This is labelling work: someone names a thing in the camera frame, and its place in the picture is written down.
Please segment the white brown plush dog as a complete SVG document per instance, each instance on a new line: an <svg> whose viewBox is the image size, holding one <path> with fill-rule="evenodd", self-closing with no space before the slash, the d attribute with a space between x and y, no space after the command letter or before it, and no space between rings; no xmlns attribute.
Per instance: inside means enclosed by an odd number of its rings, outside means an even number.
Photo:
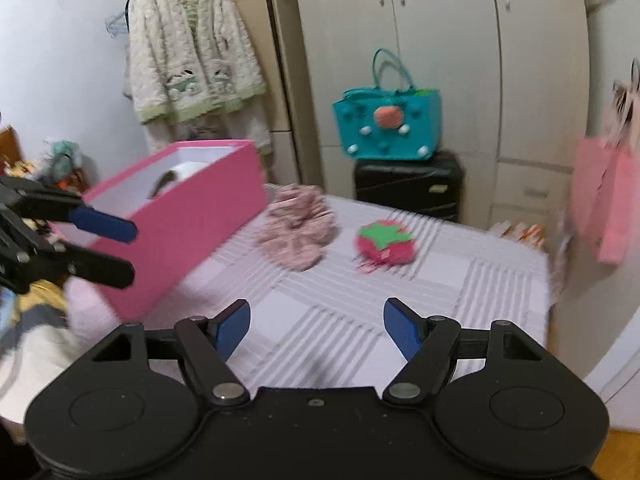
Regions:
<svg viewBox="0 0 640 480"><path fill-rule="evenodd" d="M177 184L186 179L189 179L194 174L203 170L207 166L206 162L180 162L180 164L173 166L169 170L165 171L153 184L151 191L149 192L148 199L152 200L160 192L163 192L169 185Z"/></svg>

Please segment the red strawberry plush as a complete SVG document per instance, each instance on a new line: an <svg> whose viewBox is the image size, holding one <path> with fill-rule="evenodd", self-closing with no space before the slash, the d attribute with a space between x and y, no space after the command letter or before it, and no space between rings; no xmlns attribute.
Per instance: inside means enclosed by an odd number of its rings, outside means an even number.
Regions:
<svg viewBox="0 0 640 480"><path fill-rule="evenodd" d="M406 226L396 220L378 220L362 226L355 236L358 271L404 266L416 258L416 242Z"/></svg>

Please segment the pink fabric scrunchie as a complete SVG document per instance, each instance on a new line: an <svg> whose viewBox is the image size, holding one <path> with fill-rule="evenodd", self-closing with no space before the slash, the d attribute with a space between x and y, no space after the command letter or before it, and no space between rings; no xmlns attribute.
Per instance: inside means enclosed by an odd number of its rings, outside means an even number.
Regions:
<svg viewBox="0 0 640 480"><path fill-rule="evenodd" d="M324 256L338 226L321 188L289 184L274 192L255 243L276 266L303 272Z"/></svg>

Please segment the pink cardboard box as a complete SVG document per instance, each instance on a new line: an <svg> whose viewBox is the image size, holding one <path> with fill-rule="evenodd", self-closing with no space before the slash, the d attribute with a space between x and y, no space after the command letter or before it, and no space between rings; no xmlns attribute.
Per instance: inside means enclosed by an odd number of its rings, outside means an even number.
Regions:
<svg viewBox="0 0 640 480"><path fill-rule="evenodd" d="M207 166L149 200L155 181L180 162L206 162ZM138 228L136 240L125 244L71 224L53 227L68 242L132 263L136 276L130 287L97 289L126 321L149 314L166 292L266 206L258 154L247 140L171 144L90 188L84 199L94 209L128 219Z"/></svg>

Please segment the striped white tablecloth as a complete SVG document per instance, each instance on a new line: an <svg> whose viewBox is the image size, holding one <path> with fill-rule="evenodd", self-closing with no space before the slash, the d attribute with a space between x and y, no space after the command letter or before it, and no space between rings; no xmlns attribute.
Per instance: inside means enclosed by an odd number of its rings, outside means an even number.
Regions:
<svg viewBox="0 0 640 480"><path fill-rule="evenodd" d="M288 271L254 244L252 220L214 250L141 321L167 328L190 314L213 316L237 299L250 304L250 330L229 364L250 390L259 387L384 387L405 361L383 326L395 297L422 316L443 315L469 328L495 320L545 342L547 260L540 252L477 230L396 212L416 238L406 266L367 269L357 256L360 226L389 210L331 198L337 238L311 269Z"/></svg>

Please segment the colourful gift bag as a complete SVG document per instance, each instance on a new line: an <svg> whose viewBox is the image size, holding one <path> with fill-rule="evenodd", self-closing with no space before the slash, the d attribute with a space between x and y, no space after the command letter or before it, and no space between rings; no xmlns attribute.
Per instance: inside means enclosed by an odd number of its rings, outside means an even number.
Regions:
<svg viewBox="0 0 640 480"><path fill-rule="evenodd" d="M546 242L546 229L540 224L504 220L495 223L489 229L489 233L536 250L543 250Z"/></svg>

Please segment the black suitcase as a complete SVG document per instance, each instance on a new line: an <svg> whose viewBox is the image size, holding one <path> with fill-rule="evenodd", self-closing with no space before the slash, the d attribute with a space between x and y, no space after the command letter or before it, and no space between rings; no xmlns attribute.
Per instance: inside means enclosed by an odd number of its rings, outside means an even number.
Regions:
<svg viewBox="0 0 640 480"><path fill-rule="evenodd" d="M465 171L450 151L429 160L358 160L355 196L360 202L458 222Z"/></svg>

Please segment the white knit cardigan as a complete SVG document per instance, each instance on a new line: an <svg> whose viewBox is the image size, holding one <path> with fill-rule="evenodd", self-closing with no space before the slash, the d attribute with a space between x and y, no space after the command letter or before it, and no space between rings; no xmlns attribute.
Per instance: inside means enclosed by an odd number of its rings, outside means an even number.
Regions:
<svg viewBox="0 0 640 480"><path fill-rule="evenodd" d="M130 0L125 87L150 152L250 140L272 152L267 84L233 0Z"/></svg>

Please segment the teal felt tote bag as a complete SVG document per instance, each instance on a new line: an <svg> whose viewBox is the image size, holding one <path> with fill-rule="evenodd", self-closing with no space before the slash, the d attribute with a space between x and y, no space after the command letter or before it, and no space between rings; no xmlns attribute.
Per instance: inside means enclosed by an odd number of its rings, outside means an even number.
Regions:
<svg viewBox="0 0 640 480"><path fill-rule="evenodd" d="M380 55L396 67L405 89L386 90L376 68ZM333 114L343 152L355 160L412 162L427 160L438 150L442 133L442 96L437 89L419 89L407 67L392 51L374 52L371 87L343 92Z"/></svg>

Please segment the pink paper bag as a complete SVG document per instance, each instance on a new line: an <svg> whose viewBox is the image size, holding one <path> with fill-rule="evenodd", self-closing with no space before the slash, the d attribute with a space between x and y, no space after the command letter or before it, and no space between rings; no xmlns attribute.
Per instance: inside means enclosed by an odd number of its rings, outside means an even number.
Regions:
<svg viewBox="0 0 640 480"><path fill-rule="evenodd" d="M631 242L639 189L639 89L617 87L603 130L578 142L570 216L597 262L618 266Z"/></svg>

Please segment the beige tall cabinet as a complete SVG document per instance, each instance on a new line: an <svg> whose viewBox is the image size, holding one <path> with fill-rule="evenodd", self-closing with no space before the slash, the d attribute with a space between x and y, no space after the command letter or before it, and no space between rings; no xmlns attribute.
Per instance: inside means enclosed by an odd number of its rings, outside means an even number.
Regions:
<svg viewBox="0 0 640 480"><path fill-rule="evenodd" d="M262 99L272 136L273 161L271 181L277 184L298 183L299 174L294 153L294 141L288 102L284 95L280 66L277 59L277 41L273 38L267 0L234 0L250 34L267 93Z"/></svg>

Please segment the grey three-door wardrobe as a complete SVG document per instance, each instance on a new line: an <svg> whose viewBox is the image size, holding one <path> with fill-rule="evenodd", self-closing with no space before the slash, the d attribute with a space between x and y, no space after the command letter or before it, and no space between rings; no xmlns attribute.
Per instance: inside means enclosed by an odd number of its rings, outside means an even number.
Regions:
<svg viewBox="0 0 640 480"><path fill-rule="evenodd" d="M461 219L549 224L588 115L584 0L272 0L314 103L323 183L355 194L332 105L386 48L442 96L440 144L465 170Z"/></svg>

